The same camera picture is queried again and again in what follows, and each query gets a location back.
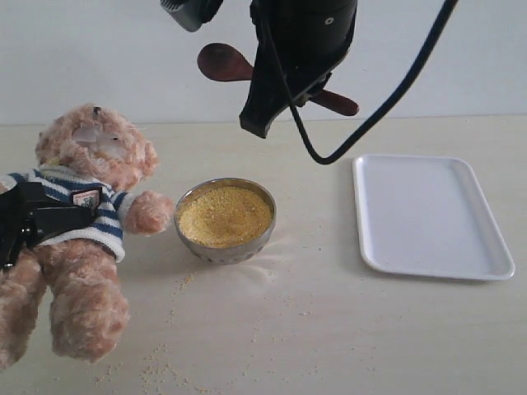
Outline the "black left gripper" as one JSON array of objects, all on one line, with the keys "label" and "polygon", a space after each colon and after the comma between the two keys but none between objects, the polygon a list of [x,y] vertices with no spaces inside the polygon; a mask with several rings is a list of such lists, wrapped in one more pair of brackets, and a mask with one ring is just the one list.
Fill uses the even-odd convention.
[{"label": "black left gripper", "polygon": [[98,205],[78,206],[44,195],[40,183],[18,183],[1,194],[1,271],[8,272],[24,246],[92,225]]}]

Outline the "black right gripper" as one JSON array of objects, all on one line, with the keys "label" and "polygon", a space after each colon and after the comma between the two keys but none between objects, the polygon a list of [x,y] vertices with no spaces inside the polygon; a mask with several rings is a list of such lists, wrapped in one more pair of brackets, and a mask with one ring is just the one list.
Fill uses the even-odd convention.
[{"label": "black right gripper", "polygon": [[356,15],[356,1],[253,1],[250,16],[259,46],[241,128],[266,138],[288,108],[278,71],[294,78],[295,105],[321,93],[331,70],[347,56]]}]

